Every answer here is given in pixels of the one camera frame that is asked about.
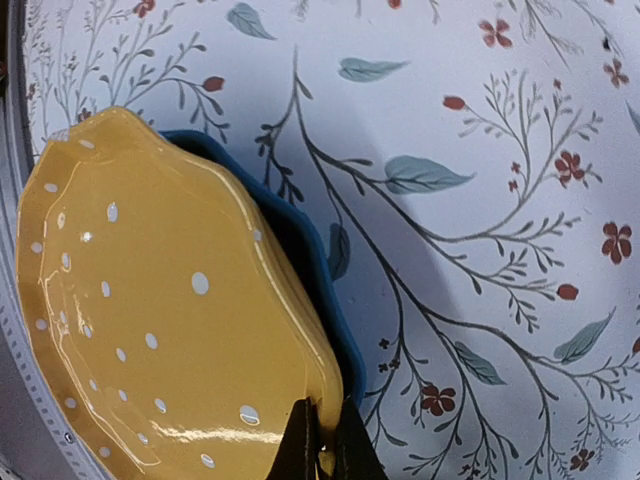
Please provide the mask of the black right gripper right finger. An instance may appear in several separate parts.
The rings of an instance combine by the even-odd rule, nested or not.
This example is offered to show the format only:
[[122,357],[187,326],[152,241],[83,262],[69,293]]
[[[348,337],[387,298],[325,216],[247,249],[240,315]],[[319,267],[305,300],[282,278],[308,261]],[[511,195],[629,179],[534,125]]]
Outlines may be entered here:
[[343,403],[335,435],[337,480],[387,480],[358,409],[350,397]]

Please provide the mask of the blue bottom plate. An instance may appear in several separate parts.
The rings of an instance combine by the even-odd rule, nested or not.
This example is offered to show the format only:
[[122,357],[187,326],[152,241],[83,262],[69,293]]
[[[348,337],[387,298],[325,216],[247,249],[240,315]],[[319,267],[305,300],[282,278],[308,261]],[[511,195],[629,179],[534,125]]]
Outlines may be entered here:
[[343,387],[354,404],[362,404],[367,372],[334,289],[321,236],[303,212],[262,185],[212,137],[195,130],[165,130],[174,146],[228,170],[249,193],[275,234],[320,316],[338,361]]

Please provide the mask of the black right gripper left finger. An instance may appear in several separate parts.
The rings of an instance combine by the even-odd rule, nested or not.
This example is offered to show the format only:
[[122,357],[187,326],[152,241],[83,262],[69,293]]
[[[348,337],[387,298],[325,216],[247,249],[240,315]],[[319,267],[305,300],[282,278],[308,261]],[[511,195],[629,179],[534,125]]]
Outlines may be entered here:
[[319,453],[316,407],[307,398],[294,403],[267,480],[314,480]]

